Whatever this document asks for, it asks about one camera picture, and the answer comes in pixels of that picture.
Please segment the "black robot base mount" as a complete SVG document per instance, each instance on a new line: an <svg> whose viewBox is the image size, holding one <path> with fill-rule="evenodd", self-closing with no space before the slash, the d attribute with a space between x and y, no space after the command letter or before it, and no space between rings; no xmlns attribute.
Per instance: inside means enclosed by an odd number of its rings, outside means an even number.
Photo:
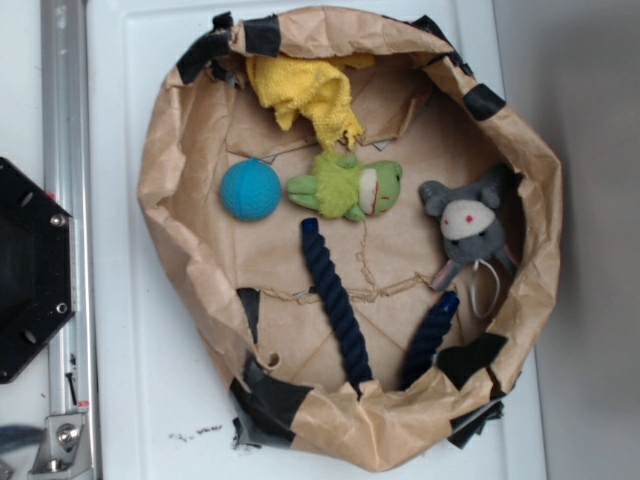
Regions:
<svg viewBox="0 0 640 480"><path fill-rule="evenodd" d="M1 382L14 381L74 313L72 217L1 159Z"/></svg>

